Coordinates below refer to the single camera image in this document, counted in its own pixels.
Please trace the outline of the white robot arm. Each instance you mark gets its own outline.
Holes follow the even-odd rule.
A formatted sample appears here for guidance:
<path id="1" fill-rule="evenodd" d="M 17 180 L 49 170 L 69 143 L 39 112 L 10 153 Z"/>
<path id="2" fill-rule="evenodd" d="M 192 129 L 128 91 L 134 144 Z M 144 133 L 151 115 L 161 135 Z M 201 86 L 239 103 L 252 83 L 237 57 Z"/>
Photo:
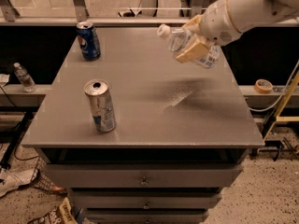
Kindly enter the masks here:
<path id="1" fill-rule="evenodd" d="M 219 46 L 239 39 L 260 25 L 284 21 L 299 11 L 299 0 L 217 0 L 204 14 L 184 24 L 192 32 L 176 60 L 209 68 L 219 59 Z"/>

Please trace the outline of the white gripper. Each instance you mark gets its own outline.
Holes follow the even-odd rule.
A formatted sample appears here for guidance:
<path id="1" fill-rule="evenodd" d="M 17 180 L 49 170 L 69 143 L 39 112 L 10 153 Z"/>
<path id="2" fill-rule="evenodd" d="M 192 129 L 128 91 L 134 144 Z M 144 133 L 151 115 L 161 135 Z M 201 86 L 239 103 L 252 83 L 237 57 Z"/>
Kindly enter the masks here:
<path id="1" fill-rule="evenodd" d="M 175 56 L 180 63 L 192 62 L 206 56 L 213 45 L 212 42 L 219 46 L 226 46 L 241 36 L 232 21 L 228 0 L 218 0 L 211 4 L 203 16 L 192 17 L 182 28 L 195 35 Z"/>

